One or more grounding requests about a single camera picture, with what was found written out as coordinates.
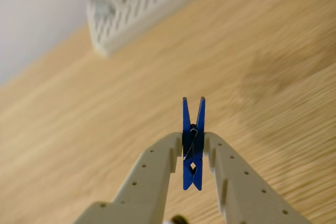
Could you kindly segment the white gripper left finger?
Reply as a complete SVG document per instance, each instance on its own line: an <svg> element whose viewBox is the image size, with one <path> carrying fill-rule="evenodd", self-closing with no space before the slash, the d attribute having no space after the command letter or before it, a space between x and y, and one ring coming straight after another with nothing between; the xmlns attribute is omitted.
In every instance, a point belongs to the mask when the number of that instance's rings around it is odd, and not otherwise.
<svg viewBox="0 0 336 224"><path fill-rule="evenodd" d="M111 202L94 202L75 222L162 223L170 175L181 155L181 133L158 140L139 156Z"/></svg>

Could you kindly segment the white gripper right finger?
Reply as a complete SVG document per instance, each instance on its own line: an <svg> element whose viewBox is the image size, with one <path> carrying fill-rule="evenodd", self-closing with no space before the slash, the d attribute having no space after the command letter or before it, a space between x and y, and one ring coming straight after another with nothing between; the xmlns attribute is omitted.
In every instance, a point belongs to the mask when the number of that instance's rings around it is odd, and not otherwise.
<svg viewBox="0 0 336 224"><path fill-rule="evenodd" d="M205 133L204 154L226 223L309 223L217 134Z"/></svg>

